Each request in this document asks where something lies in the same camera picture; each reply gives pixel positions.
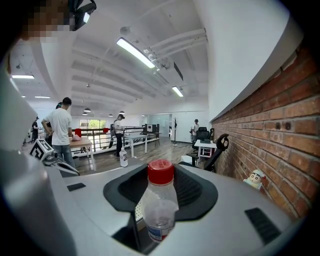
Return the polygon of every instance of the plastic water bottle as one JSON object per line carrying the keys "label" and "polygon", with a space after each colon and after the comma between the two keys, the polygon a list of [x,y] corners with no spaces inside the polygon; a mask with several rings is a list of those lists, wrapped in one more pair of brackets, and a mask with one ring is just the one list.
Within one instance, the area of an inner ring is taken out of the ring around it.
{"label": "plastic water bottle", "polygon": [[121,148],[119,155],[120,155],[120,165],[122,167],[126,167],[128,165],[128,158],[127,158],[127,152],[125,151],[124,147]]}
{"label": "plastic water bottle", "polygon": [[150,238],[160,243],[174,228],[178,200],[174,166],[165,159],[152,161],[147,169],[149,184],[141,198],[142,216]]}

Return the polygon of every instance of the red object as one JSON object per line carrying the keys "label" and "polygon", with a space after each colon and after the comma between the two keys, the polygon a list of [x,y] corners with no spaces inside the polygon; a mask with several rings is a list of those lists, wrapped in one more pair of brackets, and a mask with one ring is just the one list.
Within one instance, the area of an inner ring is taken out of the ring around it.
{"label": "red object", "polygon": [[75,129],[74,134],[78,135],[81,138],[81,129],[80,128]]}
{"label": "red object", "polygon": [[174,165],[166,159],[158,159],[148,164],[148,179],[151,183],[164,185],[174,178]]}

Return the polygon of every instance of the black pants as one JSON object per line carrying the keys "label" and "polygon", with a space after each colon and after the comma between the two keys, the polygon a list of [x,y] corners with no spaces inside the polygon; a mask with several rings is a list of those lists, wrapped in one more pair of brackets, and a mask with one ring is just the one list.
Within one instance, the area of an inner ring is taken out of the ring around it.
{"label": "black pants", "polygon": [[115,137],[116,137],[116,156],[119,157],[120,156],[119,153],[122,147],[122,133],[116,133]]}

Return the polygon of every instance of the bottle label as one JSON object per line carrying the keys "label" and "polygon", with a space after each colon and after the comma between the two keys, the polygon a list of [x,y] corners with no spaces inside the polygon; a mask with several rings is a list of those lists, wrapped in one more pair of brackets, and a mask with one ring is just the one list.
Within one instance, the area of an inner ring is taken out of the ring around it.
{"label": "bottle label", "polygon": [[161,242],[163,239],[166,238],[166,236],[169,234],[169,232],[174,228],[173,226],[166,229],[160,229],[155,228],[153,226],[146,225],[146,228],[148,229],[148,233],[150,238],[155,242]]}

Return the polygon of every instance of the small figurine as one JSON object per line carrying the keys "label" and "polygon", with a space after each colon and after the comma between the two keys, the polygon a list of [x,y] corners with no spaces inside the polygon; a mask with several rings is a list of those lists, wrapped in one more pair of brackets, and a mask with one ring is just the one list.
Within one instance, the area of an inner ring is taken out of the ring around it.
{"label": "small figurine", "polygon": [[251,173],[249,178],[244,179],[243,182],[251,185],[257,190],[260,190],[262,186],[261,179],[265,179],[265,178],[266,178],[265,174],[261,170],[257,169]]}

